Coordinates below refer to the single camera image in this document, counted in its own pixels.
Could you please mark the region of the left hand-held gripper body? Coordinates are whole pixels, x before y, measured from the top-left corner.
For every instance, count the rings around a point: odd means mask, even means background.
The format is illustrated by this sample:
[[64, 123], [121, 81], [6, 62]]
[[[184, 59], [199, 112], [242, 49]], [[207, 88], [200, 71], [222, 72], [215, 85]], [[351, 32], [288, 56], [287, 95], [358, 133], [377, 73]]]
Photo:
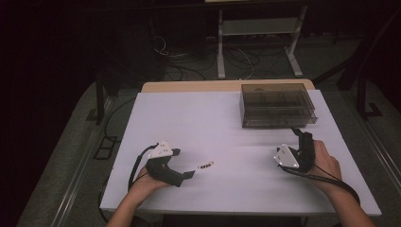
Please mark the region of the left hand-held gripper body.
[[148, 155], [146, 170], [155, 180], [172, 183], [171, 169], [168, 163], [173, 156], [173, 150], [166, 141], [162, 141], [153, 148]]

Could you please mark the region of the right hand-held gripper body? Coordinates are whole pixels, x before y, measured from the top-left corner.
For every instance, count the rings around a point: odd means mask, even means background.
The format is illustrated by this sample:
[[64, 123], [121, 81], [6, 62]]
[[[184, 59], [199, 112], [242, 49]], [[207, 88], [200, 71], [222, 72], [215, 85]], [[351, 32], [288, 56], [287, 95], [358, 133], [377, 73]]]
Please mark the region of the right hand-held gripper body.
[[285, 170], [307, 173], [314, 166], [315, 157], [312, 134], [305, 131], [303, 132], [303, 137], [298, 137], [297, 149], [283, 144], [277, 149], [274, 160]]

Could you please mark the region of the person's left hand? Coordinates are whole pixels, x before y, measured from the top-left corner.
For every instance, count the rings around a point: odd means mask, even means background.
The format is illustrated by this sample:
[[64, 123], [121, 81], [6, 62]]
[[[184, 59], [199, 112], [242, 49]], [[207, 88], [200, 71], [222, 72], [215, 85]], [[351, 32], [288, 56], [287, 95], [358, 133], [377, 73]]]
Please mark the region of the person's left hand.
[[130, 197], [144, 201], [158, 189], [168, 187], [168, 183], [153, 179], [143, 167], [135, 179], [129, 191]]

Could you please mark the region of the person's right hand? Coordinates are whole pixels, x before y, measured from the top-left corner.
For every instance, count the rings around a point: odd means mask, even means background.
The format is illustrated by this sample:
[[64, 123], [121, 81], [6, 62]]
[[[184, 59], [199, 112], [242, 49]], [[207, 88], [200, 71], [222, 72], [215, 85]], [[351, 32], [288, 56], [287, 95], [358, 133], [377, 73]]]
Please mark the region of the person's right hand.
[[[341, 171], [339, 161], [331, 156], [326, 149], [323, 141], [314, 141], [315, 149], [315, 165], [309, 170], [309, 174], [325, 177], [331, 180], [341, 180]], [[328, 194], [338, 188], [331, 183], [318, 180], [312, 180], [312, 183], [319, 188], [324, 194]]]

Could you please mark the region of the white table board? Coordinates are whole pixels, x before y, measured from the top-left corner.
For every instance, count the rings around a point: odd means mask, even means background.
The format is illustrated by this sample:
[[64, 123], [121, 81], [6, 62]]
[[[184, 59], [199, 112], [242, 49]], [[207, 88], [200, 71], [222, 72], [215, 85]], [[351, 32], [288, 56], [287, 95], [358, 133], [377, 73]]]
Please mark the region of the white table board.
[[180, 154], [169, 167], [192, 179], [155, 192], [142, 212], [319, 216], [334, 209], [305, 178], [274, 160], [279, 146], [298, 146], [289, 129], [245, 129], [239, 92], [141, 93], [137, 96], [100, 207], [113, 211], [128, 191], [131, 170], [144, 149], [161, 141]]

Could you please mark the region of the wooden table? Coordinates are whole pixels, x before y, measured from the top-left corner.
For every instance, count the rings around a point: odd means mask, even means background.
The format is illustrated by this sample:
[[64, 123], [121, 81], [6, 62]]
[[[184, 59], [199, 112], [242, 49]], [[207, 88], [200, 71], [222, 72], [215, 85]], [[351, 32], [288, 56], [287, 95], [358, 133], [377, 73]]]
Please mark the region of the wooden table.
[[178, 92], [225, 92], [240, 91], [242, 84], [293, 84], [302, 83], [307, 90], [314, 90], [310, 79], [251, 79], [251, 80], [200, 80], [200, 81], [158, 81], [143, 85], [142, 93]]

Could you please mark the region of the black stand leg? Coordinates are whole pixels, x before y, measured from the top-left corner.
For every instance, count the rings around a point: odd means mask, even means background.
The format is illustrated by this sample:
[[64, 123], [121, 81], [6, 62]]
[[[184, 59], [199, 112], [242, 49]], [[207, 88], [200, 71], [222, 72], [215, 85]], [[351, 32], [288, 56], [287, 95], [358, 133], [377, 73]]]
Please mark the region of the black stand leg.
[[377, 106], [370, 102], [366, 102], [366, 78], [359, 76], [357, 78], [357, 112], [363, 120], [367, 121], [369, 117], [381, 116], [382, 112]]
[[117, 96], [119, 92], [119, 81], [115, 73], [110, 70], [99, 71], [95, 81], [96, 108], [91, 110], [87, 116], [90, 121], [99, 125], [105, 116], [105, 103], [108, 96]]

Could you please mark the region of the white metal stand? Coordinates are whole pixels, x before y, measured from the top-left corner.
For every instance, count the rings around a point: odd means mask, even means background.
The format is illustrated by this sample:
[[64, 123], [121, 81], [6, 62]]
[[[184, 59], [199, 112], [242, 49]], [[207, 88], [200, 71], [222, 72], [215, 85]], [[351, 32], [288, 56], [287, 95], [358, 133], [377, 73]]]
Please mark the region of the white metal stand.
[[297, 17], [269, 18], [269, 19], [244, 19], [244, 20], [225, 20], [223, 10], [218, 11], [218, 53], [217, 69], [218, 79], [226, 79], [223, 38], [228, 36], [240, 35], [277, 35], [290, 34], [291, 41], [285, 47], [285, 53], [296, 78], [301, 78], [303, 72], [296, 60], [294, 51], [298, 43], [302, 26], [304, 23], [307, 6], [302, 6]]

